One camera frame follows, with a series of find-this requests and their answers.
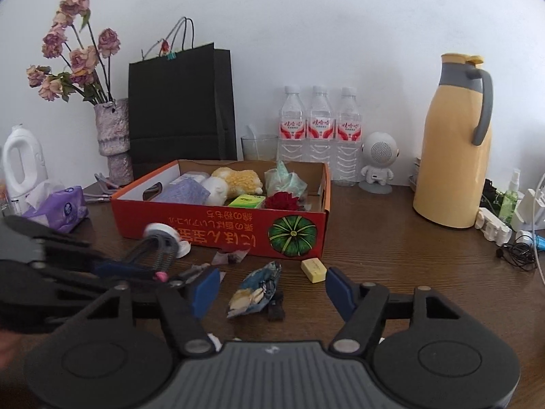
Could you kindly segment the left water bottle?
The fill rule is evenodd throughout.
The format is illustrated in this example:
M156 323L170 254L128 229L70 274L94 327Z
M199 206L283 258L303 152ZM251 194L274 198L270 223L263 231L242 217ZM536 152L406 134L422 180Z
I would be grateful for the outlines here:
M278 157L285 163L301 162L306 139L306 111L298 87L285 86L284 93L278 123Z

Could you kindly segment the orange cardboard box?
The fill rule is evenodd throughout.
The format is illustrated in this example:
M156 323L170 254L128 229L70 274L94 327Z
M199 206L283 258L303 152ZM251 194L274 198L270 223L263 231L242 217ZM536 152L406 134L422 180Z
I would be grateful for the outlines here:
M212 173L223 166L251 169L263 178L275 163L177 160L165 164L112 196L119 233L122 237L139 239L148 224L160 223L175 228L184 240L196 246L247 249L251 255L281 259L322 255L331 206L331 176L325 164L287 164L290 171L308 184L309 211L159 203L144 198L147 189L157 184L166 186L182 173Z

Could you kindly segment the blue snack wrapper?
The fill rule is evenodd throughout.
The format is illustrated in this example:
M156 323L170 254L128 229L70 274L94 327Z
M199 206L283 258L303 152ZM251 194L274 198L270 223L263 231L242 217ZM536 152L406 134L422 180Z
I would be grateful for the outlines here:
M226 317L233 319L253 313L259 313L273 299L282 266L278 261L271 261L262 268L252 271L232 295Z

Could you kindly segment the green spray bottle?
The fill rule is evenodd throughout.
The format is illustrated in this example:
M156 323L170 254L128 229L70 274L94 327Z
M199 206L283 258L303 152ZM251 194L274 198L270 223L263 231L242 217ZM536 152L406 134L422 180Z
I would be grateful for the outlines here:
M515 208L518 203L518 189L520 183L520 170L515 168L512 173L511 180L503 194L502 206L499 212L499 219L506 225L511 225Z

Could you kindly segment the purple textured vase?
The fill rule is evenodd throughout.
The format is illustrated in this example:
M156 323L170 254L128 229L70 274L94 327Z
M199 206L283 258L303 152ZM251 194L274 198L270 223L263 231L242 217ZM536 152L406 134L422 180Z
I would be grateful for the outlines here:
M119 99L94 107L99 153L107 160L109 179L127 186L133 179L130 160L128 100Z

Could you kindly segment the red rose flower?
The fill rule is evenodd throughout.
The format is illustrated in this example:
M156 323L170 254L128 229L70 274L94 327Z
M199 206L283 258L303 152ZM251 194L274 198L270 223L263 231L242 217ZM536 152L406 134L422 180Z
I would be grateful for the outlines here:
M299 197L294 197L287 191L279 191L265 199L264 208L278 211L299 211Z

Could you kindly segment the yellow thermos jug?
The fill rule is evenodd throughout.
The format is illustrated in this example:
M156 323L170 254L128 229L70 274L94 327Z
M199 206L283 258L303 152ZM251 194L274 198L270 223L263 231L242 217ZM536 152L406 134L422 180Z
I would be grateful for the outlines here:
M481 56L441 56L413 201L425 219L454 229L474 225L492 143L493 83Z

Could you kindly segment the white robot speaker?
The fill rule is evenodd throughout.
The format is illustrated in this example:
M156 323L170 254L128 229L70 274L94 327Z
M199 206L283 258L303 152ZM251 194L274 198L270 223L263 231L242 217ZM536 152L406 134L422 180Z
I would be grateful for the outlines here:
M362 180L358 187L372 194L390 194L390 182L393 180L391 166L399 156L396 141L388 133L373 132L365 139L362 150L366 165L360 171Z

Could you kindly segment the right water bottle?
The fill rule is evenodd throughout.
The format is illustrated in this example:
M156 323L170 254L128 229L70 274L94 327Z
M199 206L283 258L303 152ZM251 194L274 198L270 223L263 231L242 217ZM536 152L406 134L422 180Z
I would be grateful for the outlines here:
M358 160L363 132L358 109L357 91L343 87L336 118L336 154L332 181L337 186L354 186L358 182Z

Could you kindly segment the water bottle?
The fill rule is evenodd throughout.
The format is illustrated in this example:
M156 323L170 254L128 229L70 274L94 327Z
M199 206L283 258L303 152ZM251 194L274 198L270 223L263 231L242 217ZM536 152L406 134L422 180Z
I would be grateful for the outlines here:
M354 186L358 182L358 160L363 132L358 109L357 91L343 87L336 118L336 154L332 181L337 186Z
M334 117L326 87L314 86L307 120L308 157L312 163L329 165L334 139Z
M298 87L285 86L284 93L278 123L278 157L285 163L301 162L306 139L306 111Z

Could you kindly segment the white wet wipes pack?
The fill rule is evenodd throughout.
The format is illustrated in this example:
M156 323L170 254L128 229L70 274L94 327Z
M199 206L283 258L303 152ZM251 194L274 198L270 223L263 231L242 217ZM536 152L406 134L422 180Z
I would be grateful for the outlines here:
M210 175L208 173L204 173L204 172L197 172L197 171L189 171L189 172L186 172L186 173L182 173L181 176L178 176L176 179L174 179L173 181L171 181L169 183L170 186L176 186L186 180L193 180L195 182L197 182L198 184L201 184L203 181L205 181L206 179L208 179L210 177Z

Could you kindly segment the black paper bag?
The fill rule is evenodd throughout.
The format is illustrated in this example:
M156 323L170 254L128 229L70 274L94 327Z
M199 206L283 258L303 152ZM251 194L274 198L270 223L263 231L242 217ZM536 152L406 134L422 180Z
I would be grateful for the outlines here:
M182 17L165 38L128 68L129 155L134 176L176 160L237 159L231 54L194 45ZM168 60L167 54L176 53Z

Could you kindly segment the yellow eraser block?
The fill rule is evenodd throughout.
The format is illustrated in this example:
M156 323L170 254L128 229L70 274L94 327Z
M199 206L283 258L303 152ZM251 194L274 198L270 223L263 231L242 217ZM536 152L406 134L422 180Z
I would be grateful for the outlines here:
M304 259L301 261L300 267L312 284L322 283L326 280L327 268L320 259Z

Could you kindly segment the green tissue packet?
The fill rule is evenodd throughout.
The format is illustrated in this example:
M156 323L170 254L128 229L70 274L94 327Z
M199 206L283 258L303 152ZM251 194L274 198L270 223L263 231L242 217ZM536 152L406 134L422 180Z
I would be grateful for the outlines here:
M241 194L232 199L227 206L242 209L260 209L263 206L265 199L265 196Z

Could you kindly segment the middle water bottle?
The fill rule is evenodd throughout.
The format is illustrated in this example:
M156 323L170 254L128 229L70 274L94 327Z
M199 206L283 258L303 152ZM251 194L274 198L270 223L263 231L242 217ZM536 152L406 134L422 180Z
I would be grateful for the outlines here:
M307 120L308 157L312 163L329 165L334 139L334 117L326 87L314 86Z

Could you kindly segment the green plastic bag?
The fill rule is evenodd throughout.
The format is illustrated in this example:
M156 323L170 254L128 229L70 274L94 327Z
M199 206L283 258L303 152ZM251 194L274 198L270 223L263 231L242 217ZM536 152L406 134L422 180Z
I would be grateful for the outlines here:
M290 172L284 162L277 161L276 166L265 172L265 190L268 197L284 192L294 198L301 198L307 191L308 184L295 172Z

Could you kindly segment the purple cloth pouch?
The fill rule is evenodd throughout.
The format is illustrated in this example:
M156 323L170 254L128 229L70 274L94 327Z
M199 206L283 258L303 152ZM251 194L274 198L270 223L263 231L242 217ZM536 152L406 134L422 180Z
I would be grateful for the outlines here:
M194 178L184 178L175 185L168 185L163 192L152 199L152 202L203 205L210 194L210 191Z

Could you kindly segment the white detergent jug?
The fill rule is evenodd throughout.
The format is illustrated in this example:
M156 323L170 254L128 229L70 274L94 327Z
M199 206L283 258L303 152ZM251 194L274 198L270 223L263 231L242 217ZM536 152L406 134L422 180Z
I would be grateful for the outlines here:
M12 211L22 215L29 208L30 191L48 178L43 147L22 124L12 127L2 151L5 185Z

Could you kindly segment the small clear wrapper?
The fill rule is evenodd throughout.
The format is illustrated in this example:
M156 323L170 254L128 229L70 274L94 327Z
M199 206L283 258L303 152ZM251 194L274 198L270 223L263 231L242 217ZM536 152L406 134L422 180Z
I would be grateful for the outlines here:
M249 253L249 250L241 250L241 249L238 249L232 252L217 251L213 257L212 265L220 266L220 265L237 264L242 262L242 260L245 259L248 253Z

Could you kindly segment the purple tissue pack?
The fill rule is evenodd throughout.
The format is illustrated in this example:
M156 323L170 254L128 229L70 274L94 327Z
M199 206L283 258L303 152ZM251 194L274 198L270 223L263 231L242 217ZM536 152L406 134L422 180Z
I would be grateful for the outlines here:
M61 233L70 233L89 214L81 186L44 180L25 198L22 216Z

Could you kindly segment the yellow white plush toy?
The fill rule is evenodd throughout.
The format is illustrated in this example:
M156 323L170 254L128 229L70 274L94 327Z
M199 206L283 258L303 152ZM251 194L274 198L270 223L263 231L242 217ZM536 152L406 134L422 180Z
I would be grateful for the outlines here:
M239 171L229 167L216 169L201 186L210 193L205 202L208 206L223 206L227 200L240 195L260 196L263 193L263 184L255 171Z

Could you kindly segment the dried pink roses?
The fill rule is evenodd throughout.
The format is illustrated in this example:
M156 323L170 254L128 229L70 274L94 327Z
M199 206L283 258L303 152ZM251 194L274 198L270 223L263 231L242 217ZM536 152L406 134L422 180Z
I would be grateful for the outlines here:
M93 32L91 0L61 0L43 37L42 54L62 59L65 67L56 73L48 65L31 65L26 69L29 86L47 102L67 102L74 94L92 105L111 102L111 59L120 49L113 29Z

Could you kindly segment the white power strip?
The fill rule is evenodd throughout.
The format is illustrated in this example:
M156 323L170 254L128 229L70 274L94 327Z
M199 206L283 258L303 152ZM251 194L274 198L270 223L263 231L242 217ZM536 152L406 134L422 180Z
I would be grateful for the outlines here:
M511 240L512 229L486 208L479 208L474 227L483 237L496 246L503 246Z

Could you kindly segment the stacked small tins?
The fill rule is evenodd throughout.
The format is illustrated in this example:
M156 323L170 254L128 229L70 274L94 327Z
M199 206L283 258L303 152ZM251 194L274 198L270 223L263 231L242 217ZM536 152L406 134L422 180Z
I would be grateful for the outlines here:
M419 157L416 157L413 161L413 168L412 172L408 177L409 186L413 191L416 191L417 189L417 183L418 183L418 173L420 168L421 160Z

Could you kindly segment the clear drinking glass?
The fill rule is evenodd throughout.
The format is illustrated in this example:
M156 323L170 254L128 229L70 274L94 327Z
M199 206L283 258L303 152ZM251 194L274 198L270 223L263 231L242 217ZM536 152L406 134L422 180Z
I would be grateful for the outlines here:
M247 133L240 138L245 161L275 161L277 158L278 137L260 134L254 126L247 126Z

